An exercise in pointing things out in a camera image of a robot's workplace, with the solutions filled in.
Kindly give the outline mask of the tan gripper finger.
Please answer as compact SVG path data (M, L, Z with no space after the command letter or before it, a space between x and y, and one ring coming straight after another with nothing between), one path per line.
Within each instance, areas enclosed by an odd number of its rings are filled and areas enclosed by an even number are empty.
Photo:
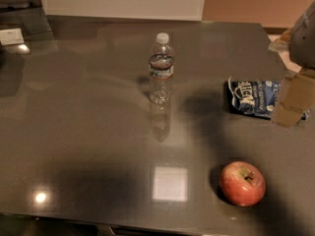
M286 29L279 37L273 40L268 49L274 52L288 51L292 29Z
M315 70L302 68L281 82L272 121L283 127L294 126L315 105Z

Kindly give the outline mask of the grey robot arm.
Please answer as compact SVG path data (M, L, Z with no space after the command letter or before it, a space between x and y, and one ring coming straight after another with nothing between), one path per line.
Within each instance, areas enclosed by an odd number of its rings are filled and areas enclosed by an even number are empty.
M286 53L291 63L301 67L298 73L283 78L272 114L276 124L292 127L315 105L315 2L269 49Z

